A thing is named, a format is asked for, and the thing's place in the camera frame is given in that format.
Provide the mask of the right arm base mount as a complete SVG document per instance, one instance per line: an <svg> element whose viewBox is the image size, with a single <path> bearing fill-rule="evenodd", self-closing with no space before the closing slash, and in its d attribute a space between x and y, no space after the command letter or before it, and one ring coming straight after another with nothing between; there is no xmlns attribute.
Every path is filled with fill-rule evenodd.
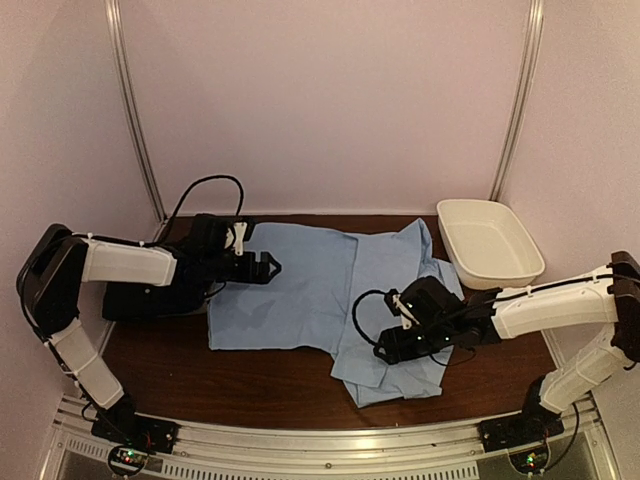
<svg viewBox="0 0 640 480"><path fill-rule="evenodd" d="M481 421L478 426L485 452L544 442L565 431L561 415L540 405L525 405L520 413Z"/></svg>

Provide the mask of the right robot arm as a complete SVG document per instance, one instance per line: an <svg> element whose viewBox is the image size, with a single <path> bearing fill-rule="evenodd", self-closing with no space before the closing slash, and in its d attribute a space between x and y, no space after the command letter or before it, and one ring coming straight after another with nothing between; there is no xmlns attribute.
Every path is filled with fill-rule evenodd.
<svg viewBox="0 0 640 480"><path fill-rule="evenodd" d="M433 276L392 289L384 301L401 319L383 330L373 353L389 365L455 346L472 349L535 331L599 324L600 333L564 366L534 381L513 419L519 440L535 440L579 397L639 362L639 264L627 251L573 278L493 288L461 300Z"/></svg>

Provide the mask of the light blue long sleeve shirt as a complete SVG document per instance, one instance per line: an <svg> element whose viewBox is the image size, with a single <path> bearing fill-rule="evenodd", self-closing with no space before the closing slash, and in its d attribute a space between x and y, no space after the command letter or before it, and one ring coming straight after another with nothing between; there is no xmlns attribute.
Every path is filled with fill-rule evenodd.
<svg viewBox="0 0 640 480"><path fill-rule="evenodd" d="M282 271L267 285L230 283L210 300L210 349L319 349L331 355L332 377L359 408L441 394L452 350L390 366L358 332L375 339L397 319L380 295L354 303L366 291L403 290L425 276L463 294L454 266L434 257L424 221L371 235L261 223L247 247L273 254Z"/></svg>

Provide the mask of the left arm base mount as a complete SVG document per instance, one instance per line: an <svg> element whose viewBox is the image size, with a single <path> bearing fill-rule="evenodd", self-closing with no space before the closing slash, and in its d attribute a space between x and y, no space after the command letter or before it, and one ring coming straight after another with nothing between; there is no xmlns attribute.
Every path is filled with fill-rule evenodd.
<svg viewBox="0 0 640 480"><path fill-rule="evenodd" d="M138 414L133 401L124 396L109 409L98 410L91 434L136 450L171 454L178 429L173 421Z"/></svg>

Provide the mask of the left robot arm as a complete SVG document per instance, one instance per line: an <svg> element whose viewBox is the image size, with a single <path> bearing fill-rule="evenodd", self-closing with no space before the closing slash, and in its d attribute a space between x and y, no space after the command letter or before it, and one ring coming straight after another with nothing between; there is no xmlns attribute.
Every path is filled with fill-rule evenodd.
<svg viewBox="0 0 640 480"><path fill-rule="evenodd" d="M256 223L199 214L182 236L153 242L79 233L49 225L16 279L21 309L39 340L97 411L96 422L123 444L144 433L129 393L82 322L83 307L110 322L189 315L230 283L266 285L281 272L268 251L248 249Z"/></svg>

